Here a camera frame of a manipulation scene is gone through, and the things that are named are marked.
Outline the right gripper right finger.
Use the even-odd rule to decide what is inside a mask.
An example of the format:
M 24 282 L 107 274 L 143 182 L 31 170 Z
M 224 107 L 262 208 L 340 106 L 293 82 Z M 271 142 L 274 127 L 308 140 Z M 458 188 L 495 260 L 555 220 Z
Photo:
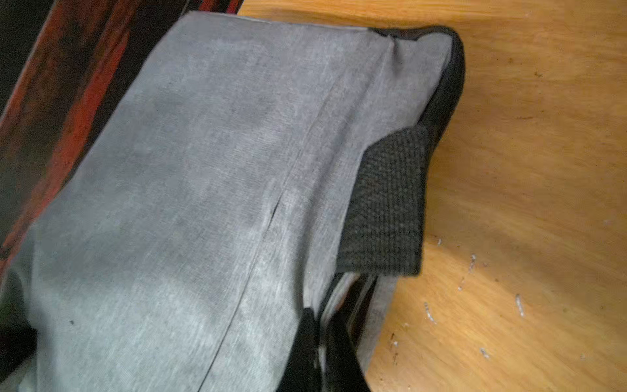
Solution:
M 346 328 L 346 318 L 340 312 L 328 325 L 326 380 L 329 391 L 370 392 L 355 349 Z

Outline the grey laptop bag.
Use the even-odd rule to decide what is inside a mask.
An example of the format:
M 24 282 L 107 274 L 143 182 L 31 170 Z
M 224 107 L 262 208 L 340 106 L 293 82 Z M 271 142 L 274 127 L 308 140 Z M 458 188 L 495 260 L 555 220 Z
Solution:
M 2 390 L 276 391 L 306 308 L 364 373 L 464 78 L 445 26 L 185 16 L 3 276 Z

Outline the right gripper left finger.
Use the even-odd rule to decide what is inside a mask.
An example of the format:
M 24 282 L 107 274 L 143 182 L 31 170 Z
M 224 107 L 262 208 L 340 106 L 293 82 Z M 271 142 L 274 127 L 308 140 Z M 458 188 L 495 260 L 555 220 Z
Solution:
M 320 391 L 318 324 L 311 308 L 303 310 L 277 392 Z

